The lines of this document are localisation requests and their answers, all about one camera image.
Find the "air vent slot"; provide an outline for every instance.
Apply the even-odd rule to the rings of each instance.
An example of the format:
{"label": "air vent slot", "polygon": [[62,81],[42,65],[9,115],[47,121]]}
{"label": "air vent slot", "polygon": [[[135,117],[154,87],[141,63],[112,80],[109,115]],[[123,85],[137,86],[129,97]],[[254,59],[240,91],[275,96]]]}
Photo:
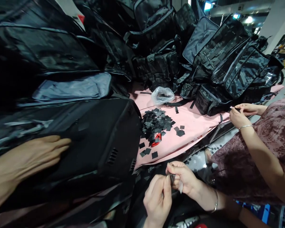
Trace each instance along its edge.
{"label": "air vent slot", "polygon": [[133,173],[135,165],[136,165],[136,159],[133,159],[129,170],[130,173]]}
{"label": "air vent slot", "polygon": [[130,106],[128,109],[129,116],[132,116],[133,106]]}
{"label": "air vent slot", "polygon": [[118,153],[118,150],[116,148],[113,148],[113,150],[112,150],[112,152],[110,154],[110,157],[109,157],[109,159],[107,161],[107,163],[109,165],[114,165],[114,162],[115,162],[115,160],[117,158],[117,153]]}

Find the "concrete floor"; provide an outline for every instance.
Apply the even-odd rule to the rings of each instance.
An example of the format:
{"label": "concrete floor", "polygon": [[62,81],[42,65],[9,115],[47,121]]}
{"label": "concrete floor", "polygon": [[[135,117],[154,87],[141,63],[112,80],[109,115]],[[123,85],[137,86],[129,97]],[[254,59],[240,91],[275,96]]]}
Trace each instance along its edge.
{"label": "concrete floor", "polygon": [[[285,70],[283,70],[284,73],[284,82],[283,85],[285,86]],[[272,100],[268,101],[266,103],[266,106],[270,105],[272,102],[281,100],[282,98],[285,97],[285,88],[281,90],[278,95],[273,98]],[[256,122],[260,117],[259,116],[253,116],[250,118],[250,121],[252,123]],[[218,138],[216,141],[214,141],[212,144],[209,145],[209,148],[213,148],[211,150],[213,153],[218,151],[217,148],[221,148],[223,145],[225,145],[236,133],[238,130],[236,128],[230,130],[220,138]],[[191,157],[191,161],[189,161],[188,166],[191,168],[191,170],[197,170],[197,174],[205,179],[205,177],[209,174],[209,169],[206,168],[206,161],[205,161],[205,155],[204,155],[204,150],[199,151],[198,153],[194,154]],[[213,164],[212,167],[215,169],[217,167],[216,164]]]}

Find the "person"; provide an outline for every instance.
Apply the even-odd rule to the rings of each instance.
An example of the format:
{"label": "person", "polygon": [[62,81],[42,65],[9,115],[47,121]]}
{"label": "person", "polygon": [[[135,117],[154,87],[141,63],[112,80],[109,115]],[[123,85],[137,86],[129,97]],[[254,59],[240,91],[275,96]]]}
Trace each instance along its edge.
{"label": "person", "polygon": [[[195,200],[205,211],[222,212],[227,219],[239,220],[248,228],[269,227],[248,209],[241,207],[222,192],[216,191],[198,180],[184,163],[180,161],[168,163],[166,173],[167,171],[176,174],[173,188],[179,189],[179,183],[182,181],[183,193]],[[169,175],[155,175],[151,180],[143,200],[148,215],[143,228],[163,227],[172,205],[170,181]]]}
{"label": "person", "polygon": [[70,139],[47,136],[30,140],[0,156],[0,206],[26,178],[58,163]]}
{"label": "person", "polygon": [[[224,194],[246,203],[285,205],[285,98],[268,107],[240,104],[230,120],[239,132],[212,157],[212,178]],[[252,124],[247,116],[260,115]]]}

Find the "bracelet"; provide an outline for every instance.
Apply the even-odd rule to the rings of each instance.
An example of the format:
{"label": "bracelet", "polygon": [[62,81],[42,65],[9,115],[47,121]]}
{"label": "bracelet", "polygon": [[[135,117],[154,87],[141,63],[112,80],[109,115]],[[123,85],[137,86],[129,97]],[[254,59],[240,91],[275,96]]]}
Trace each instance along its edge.
{"label": "bracelet", "polygon": [[216,203],[215,203],[215,208],[213,211],[211,211],[210,213],[214,213],[216,212],[216,209],[218,208],[218,202],[219,202],[219,197],[218,197],[218,192],[214,189],[215,195],[216,195]]}
{"label": "bracelet", "polygon": [[253,127],[253,126],[252,125],[245,125],[245,126],[240,127],[238,130],[241,130],[244,127]]}

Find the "plastic bag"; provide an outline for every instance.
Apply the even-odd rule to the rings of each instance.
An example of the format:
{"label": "plastic bag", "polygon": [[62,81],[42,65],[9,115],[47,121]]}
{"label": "plastic bag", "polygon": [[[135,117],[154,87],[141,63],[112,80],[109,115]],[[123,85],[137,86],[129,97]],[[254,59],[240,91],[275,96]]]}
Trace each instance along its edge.
{"label": "plastic bag", "polygon": [[157,87],[151,94],[152,101],[155,105],[162,105],[164,103],[174,100],[174,93],[169,88]]}

